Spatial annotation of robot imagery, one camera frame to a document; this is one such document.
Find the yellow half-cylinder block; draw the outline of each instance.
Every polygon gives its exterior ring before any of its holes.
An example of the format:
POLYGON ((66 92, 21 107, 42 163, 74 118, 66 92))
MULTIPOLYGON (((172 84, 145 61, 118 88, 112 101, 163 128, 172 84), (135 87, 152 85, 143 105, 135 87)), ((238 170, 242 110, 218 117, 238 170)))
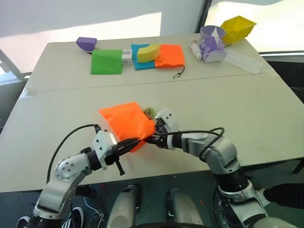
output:
POLYGON ((137 52, 137 61, 139 63, 146 63, 156 59, 161 53, 160 44, 150 44, 147 47, 141 47, 137 52))

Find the black drawstring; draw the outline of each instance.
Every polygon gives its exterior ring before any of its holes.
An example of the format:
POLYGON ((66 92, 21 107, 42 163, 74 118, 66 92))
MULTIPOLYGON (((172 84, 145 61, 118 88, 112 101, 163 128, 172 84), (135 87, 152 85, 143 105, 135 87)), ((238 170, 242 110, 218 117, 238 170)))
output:
POLYGON ((181 74, 184 72, 184 70, 185 70, 185 66, 183 66, 183 69, 182 69, 181 72, 179 72, 179 73, 177 73, 176 75, 174 75, 173 79, 175 79, 175 77, 180 77, 181 74))

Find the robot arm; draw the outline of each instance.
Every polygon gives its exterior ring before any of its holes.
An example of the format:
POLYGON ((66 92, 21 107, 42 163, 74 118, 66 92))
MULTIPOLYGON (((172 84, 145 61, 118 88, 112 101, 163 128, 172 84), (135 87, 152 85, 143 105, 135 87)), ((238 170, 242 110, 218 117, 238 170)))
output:
POLYGON ((116 164, 120 175, 124 171, 119 156, 129 152, 140 141, 137 138, 116 142, 107 130, 97 132, 94 150, 84 149, 80 154, 62 159, 56 166, 53 178, 45 186, 36 202, 28 228, 59 228, 70 209, 79 183, 93 171, 116 164))
MULTIPOLYGON (((219 194, 224 198, 223 214, 233 225, 237 224, 234 227, 252 226, 267 217, 251 182, 242 172, 237 150, 228 139, 210 131, 178 132, 177 121, 169 109, 161 111, 156 120, 156 134, 147 138, 146 142, 170 150, 180 148, 206 162, 218 183, 219 194)), ((117 143, 107 130, 98 131, 93 140, 93 150, 85 150, 58 163, 53 178, 35 205, 27 227, 59 228, 76 188, 85 176, 100 168, 105 170, 107 165, 114 163, 120 175, 123 175, 119 156, 138 143, 136 138, 117 143)))

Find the drawstring bag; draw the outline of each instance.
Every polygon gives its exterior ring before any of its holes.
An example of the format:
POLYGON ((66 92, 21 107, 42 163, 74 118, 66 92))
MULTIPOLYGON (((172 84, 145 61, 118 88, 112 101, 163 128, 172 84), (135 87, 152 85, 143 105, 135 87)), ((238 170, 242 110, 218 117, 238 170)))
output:
MULTIPOLYGON (((99 109, 99 113, 109 123, 120 141, 130 138, 144 140, 155 132, 154 121, 148 119, 136 102, 99 109)), ((131 151, 137 150, 144 143, 141 141, 131 151)))
POLYGON ((177 73, 179 77, 185 70, 185 58, 182 52, 181 45, 162 44, 161 53, 154 60, 156 68, 178 68, 182 67, 182 71, 177 73))

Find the yellow box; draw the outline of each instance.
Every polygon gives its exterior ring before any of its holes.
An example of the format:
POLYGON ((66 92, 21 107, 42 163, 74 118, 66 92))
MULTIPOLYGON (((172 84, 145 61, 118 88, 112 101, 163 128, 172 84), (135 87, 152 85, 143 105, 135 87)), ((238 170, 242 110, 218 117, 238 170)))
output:
POLYGON ((235 43, 248 36, 255 25, 256 23, 242 16, 225 20, 220 26, 226 31, 223 41, 230 44, 235 43))

